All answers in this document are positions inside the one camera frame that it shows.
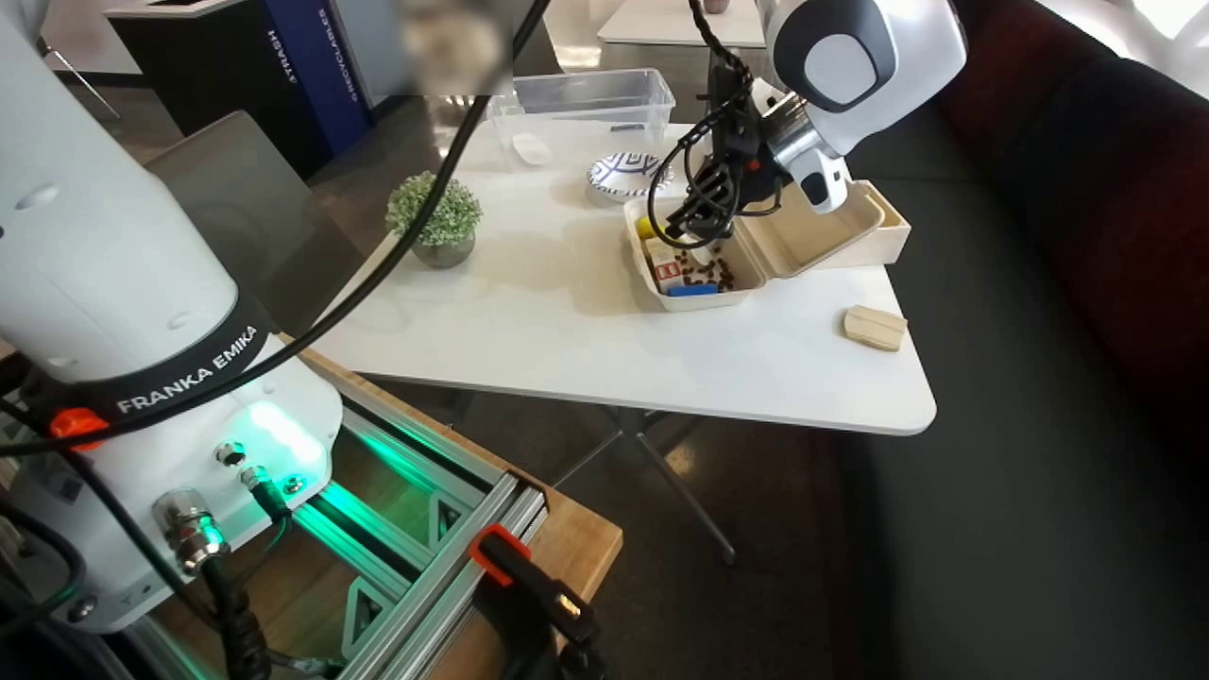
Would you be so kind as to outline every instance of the window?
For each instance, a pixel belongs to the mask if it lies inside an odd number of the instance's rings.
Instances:
[[[1134,8],[1170,42],[1209,8],[1209,0],[1134,0]]]

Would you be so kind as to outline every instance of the green plant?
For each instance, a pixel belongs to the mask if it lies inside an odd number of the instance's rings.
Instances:
[[[436,173],[410,173],[404,178],[404,184],[390,192],[384,199],[390,229],[408,229],[422,195],[430,192],[430,182]],[[414,247],[428,247],[428,250],[462,247],[466,237],[472,237],[478,217],[482,217],[478,199],[462,182],[449,182],[442,203],[430,211]]]

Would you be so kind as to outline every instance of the small wooden block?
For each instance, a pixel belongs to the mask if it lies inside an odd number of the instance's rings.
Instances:
[[[849,308],[842,313],[842,337],[880,353],[900,353],[908,337],[908,323],[889,310]]]

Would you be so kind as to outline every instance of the potted plant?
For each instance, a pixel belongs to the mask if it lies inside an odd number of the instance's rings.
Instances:
[[[384,226],[408,229],[422,195],[430,192],[436,173],[410,173],[404,184],[390,192]],[[449,182],[442,203],[430,211],[422,236],[410,253],[430,269],[452,269],[475,250],[478,199]]]

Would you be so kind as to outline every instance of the table leg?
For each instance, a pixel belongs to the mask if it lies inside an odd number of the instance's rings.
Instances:
[[[720,564],[738,561],[734,541],[720,532],[720,524],[705,513],[705,505],[684,486],[684,479],[674,471],[674,465],[663,462],[663,452],[647,440],[647,423],[652,423],[652,411],[632,411],[618,407],[616,411],[616,430],[598,441],[582,462],[575,462],[555,486],[563,486],[569,476],[577,476],[590,462],[598,462],[603,449],[611,449],[616,441],[640,447],[647,452],[647,462],[663,476],[663,484],[681,495],[681,501],[690,510],[690,518],[718,541],[720,548]]]

